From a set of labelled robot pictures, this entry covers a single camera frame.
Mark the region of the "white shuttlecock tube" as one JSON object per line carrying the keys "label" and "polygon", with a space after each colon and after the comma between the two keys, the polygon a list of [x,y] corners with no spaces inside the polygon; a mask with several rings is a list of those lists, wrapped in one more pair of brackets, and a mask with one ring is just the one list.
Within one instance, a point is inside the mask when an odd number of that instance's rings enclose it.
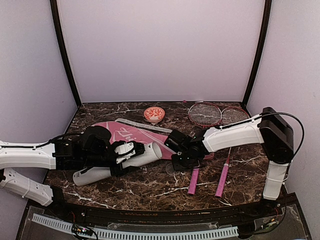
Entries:
{"label": "white shuttlecock tube", "polygon": [[73,174],[73,182],[77,186],[85,186],[109,177],[123,176],[136,168],[155,162],[162,158],[162,151],[156,142],[145,144],[145,152],[132,157],[113,167],[87,167]]}

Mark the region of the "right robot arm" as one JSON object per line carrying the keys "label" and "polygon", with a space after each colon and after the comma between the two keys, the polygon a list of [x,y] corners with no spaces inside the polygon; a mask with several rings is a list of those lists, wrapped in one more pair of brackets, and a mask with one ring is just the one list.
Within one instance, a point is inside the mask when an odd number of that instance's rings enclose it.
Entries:
{"label": "right robot arm", "polygon": [[283,116],[272,107],[265,107],[262,113],[251,118],[227,125],[204,128],[194,136],[174,129],[164,144],[174,151],[171,156],[173,168],[183,171],[199,167],[210,153],[226,148],[249,144],[261,144],[269,161],[262,193],[263,200],[255,205],[255,213],[266,217],[275,208],[286,173],[295,158],[294,131]]}

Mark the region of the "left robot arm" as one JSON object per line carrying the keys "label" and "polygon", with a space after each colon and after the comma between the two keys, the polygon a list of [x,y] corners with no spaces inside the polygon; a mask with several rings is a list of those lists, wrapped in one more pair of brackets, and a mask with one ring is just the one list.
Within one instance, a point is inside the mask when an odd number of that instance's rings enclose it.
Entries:
{"label": "left robot arm", "polygon": [[42,206],[50,206],[60,218],[67,218],[70,206],[64,202],[60,188],[43,185],[20,174],[13,168],[43,168],[48,170],[82,170],[107,167],[122,170],[122,162],[141,155],[142,143],[116,141],[111,143],[111,132],[102,126],[89,126],[83,133],[75,133],[76,139],[59,135],[45,143],[25,145],[0,143],[0,186],[33,200]]}

